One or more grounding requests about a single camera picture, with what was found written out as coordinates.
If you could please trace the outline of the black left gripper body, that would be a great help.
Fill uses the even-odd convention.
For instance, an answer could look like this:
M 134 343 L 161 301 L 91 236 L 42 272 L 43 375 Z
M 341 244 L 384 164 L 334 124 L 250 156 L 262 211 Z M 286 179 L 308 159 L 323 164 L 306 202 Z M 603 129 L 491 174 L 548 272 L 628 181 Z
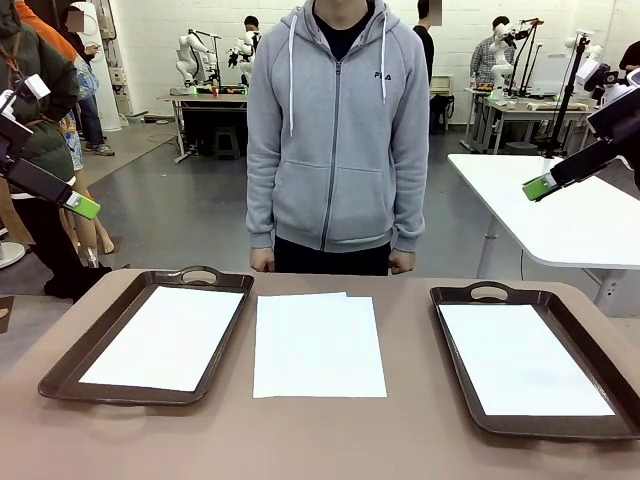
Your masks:
M 48 172 L 24 159 L 9 159 L 5 179 L 17 188 L 36 196 L 44 196 Z

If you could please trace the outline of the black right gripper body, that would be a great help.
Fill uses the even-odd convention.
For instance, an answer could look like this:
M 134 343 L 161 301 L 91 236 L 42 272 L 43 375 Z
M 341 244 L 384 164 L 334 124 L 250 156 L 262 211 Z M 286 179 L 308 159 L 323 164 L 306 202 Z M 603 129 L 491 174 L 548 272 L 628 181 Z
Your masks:
M 583 181 L 604 169 L 614 159 L 624 157 L 625 153 L 612 142 L 594 142 L 571 156 L 572 180 Z

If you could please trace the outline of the person's left hand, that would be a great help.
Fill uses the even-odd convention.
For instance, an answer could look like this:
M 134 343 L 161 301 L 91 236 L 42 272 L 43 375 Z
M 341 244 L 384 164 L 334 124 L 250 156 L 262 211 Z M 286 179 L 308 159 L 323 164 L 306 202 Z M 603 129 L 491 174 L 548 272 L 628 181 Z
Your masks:
M 412 272 L 416 265 L 416 254 L 393 249 L 389 256 L 389 270 L 392 275 Z

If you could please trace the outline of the person's right hand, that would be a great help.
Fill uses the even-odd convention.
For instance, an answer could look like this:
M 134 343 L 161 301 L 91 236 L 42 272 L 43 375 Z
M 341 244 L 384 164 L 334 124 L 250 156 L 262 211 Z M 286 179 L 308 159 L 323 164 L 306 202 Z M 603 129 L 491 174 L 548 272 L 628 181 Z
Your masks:
M 274 272 L 275 255 L 273 248 L 252 248 L 250 251 L 249 264 L 251 269 L 256 272 Z

